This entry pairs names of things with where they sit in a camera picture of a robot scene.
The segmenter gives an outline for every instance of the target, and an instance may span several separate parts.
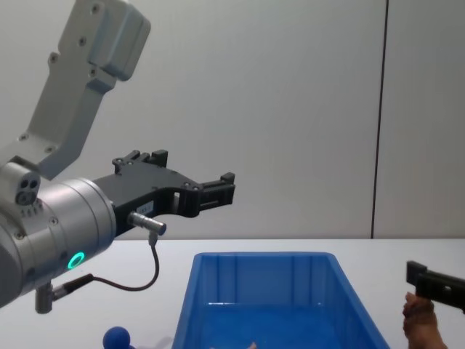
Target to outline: white wall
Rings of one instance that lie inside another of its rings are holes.
[[[389,10],[375,237],[465,236],[465,2]]]
[[[231,207],[162,217],[167,238],[370,236],[383,1],[132,3],[153,24],[139,66],[60,179],[165,148],[188,177],[238,185]],[[2,4],[0,146],[26,128],[72,4]]]

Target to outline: green led ring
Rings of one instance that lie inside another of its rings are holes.
[[[78,252],[75,255],[73,255],[68,263],[68,269],[74,269],[75,267],[80,265],[84,261],[84,258],[86,258],[84,252]]]

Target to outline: blue ball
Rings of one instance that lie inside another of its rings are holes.
[[[123,327],[113,327],[103,337],[104,349],[129,349],[130,342],[131,336]]]

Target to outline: hand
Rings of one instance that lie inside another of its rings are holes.
[[[447,349],[437,328],[437,318],[431,300],[412,293],[405,296],[404,333],[409,349]]]

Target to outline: robotic arm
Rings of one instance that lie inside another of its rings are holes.
[[[37,289],[36,309],[48,313],[50,281],[116,236],[134,226],[158,236],[157,215],[233,202],[234,174],[195,182],[166,168],[166,151],[133,151],[110,176],[41,188],[79,157],[104,94],[132,76],[149,32],[125,1],[76,0],[27,131],[0,151],[0,308]]]

